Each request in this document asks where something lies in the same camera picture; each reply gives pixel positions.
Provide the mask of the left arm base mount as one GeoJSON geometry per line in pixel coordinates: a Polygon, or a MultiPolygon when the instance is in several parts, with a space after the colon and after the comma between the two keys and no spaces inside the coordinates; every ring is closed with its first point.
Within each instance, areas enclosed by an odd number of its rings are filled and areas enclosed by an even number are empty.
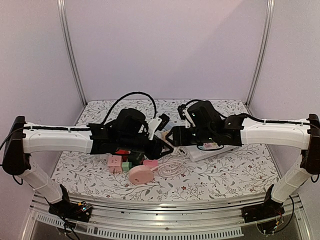
{"type": "Polygon", "coordinates": [[[57,203],[50,203],[48,212],[63,219],[88,223],[93,210],[92,204],[85,201],[70,202],[67,189],[62,184],[59,186],[62,190],[62,199],[57,203]]]}

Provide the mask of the pink plug adapter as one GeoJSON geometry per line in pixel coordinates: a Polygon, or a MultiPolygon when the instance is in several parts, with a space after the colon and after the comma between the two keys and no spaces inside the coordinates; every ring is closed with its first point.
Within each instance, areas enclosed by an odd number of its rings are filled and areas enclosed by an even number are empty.
{"type": "Polygon", "coordinates": [[[143,165],[152,169],[152,168],[155,168],[157,167],[159,164],[158,164],[158,160],[150,160],[150,159],[145,159],[143,161],[143,165]]]}

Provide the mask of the white plug block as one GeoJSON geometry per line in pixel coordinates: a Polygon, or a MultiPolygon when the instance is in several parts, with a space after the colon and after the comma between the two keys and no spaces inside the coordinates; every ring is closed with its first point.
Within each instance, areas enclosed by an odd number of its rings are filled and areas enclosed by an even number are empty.
{"type": "Polygon", "coordinates": [[[172,152],[173,156],[182,156],[182,157],[186,157],[189,155],[189,151],[188,149],[186,149],[185,147],[174,147],[173,148],[173,152],[172,152]]]}

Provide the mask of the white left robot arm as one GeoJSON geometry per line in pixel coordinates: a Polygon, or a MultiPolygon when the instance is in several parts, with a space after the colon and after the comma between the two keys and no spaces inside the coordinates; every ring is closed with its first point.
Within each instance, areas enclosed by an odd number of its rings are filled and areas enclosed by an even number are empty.
{"type": "Polygon", "coordinates": [[[2,169],[18,176],[42,194],[63,217],[70,217],[76,205],[71,203],[67,190],[45,173],[31,154],[36,152],[79,152],[90,155],[117,155],[119,150],[142,153],[150,160],[158,160],[173,152],[173,148],[155,135],[170,118],[154,115],[150,122],[136,109],[122,109],[116,119],[89,123],[85,127],[46,126],[26,122],[17,116],[9,134],[1,144],[2,169]]]}

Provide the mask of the light pink cube socket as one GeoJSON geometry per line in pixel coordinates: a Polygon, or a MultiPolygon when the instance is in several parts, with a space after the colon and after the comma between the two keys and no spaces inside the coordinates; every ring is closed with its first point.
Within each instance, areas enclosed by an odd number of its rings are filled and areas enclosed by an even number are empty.
{"type": "Polygon", "coordinates": [[[110,173],[119,174],[123,172],[123,158],[120,155],[109,155],[107,159],[107,167],[110,173]]]}

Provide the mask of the dark green cube socket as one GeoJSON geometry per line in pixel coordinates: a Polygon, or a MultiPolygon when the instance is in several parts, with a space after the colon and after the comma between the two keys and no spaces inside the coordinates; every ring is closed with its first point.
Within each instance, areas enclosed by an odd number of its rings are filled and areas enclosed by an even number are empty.
{"type": "Polygon", "coordinates": [[[142,152],[131,152],[127,160],[131,163],[132,167],[140,166],[145,160],[145,155],[142,152]]]}

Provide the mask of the white colourful power strip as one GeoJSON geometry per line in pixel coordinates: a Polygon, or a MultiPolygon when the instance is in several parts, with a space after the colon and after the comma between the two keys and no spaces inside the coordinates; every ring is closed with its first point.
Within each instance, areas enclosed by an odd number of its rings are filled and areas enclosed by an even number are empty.
{"type": "Polygon", "coordinates": [[[192,145],[186,146],[186,150],[188,151],[189,158],[192,162],[198,162],[228,151],[235,149],[235,146],[231,145],[221,145],[218,146],[216,143],[204,143],[201,146],[192,145]]]}

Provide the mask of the blue power strip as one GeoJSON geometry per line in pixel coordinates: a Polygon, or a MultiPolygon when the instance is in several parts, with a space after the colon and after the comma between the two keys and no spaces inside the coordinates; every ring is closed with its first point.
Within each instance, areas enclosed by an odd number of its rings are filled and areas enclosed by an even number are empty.
{"type": "Polygon", "coordinates": [[[164,131],[170,131],[173,127],[175,126],[175,124],[172,121],[169,121],[163,128],[164,131]]]}

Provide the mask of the green beige socket adapter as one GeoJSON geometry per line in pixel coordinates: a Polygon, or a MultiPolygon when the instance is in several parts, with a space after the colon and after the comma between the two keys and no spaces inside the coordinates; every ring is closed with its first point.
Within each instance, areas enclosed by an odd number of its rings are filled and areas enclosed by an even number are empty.
{"type": "Polygon", "coordinates": [[[121,167],[124,172],[128,172],[132,168],[132,163],[129,161],[122,162],[121,167]]]}

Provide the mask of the yellow cube socket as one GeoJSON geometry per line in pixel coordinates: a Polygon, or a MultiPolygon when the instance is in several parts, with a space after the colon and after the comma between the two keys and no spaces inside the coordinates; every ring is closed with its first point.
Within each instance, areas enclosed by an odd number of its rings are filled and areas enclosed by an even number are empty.
{"type": "Polygon", "coordinates": [[[164,140],[165,142],[169,142],[169,138],[170,138],[170,131],[164,131],[162,134],[161,134],[161,139],[164,140]]]}

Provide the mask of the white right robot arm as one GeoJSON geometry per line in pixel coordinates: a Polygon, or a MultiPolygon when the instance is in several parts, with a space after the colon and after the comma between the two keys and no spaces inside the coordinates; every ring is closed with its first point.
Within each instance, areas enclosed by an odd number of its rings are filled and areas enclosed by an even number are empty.
{"type": "Polygon", "coordinates": [[[298,120],[259,119],[247,113],[222,116],[208,100],[178,107],[185,126],[174,126],[166,140],[175,147],[251,144],[279,145],[300,149],[295,164],[272,185],[259,206],[262,218],[269,218],[290,194],[313,175],[320,173],[320,120],[316,114],[298,120]]]}

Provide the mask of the pink round cable reel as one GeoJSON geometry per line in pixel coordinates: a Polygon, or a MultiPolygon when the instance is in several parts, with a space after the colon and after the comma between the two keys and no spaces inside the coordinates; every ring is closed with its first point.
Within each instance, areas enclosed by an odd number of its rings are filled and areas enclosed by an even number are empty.
{"type": "Polygon", "coordinates": [[[127,175],[128,180],[134,185],[147,184],[154,179],[153,171],[145,165],[138,165],[131,168],[127,175]]]}

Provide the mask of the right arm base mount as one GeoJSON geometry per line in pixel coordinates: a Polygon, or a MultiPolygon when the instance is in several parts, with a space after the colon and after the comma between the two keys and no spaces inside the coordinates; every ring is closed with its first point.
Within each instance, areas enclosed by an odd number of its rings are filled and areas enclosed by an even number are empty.
{"type": "Polygon", "coordinates": [[[272,200],[273,188],[274,185],[272,184],[268,188],[264,201],[262,203],[241,208],[241,216],[244,219],[245,223],[261,221],[285,213],[283,202],[276,202],[272,200]]]}

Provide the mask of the red cube socket adapter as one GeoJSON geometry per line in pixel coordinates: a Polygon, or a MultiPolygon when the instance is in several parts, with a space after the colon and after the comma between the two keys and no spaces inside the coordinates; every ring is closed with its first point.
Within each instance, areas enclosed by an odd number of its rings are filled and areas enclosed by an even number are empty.
{"type": "Polygon", "coordinates": [[[116,152],[115,152],[116,155],[129,155],[130,154],[130,151],[128,150],[123,150],[123,149],[118,149],[116,152]]]}

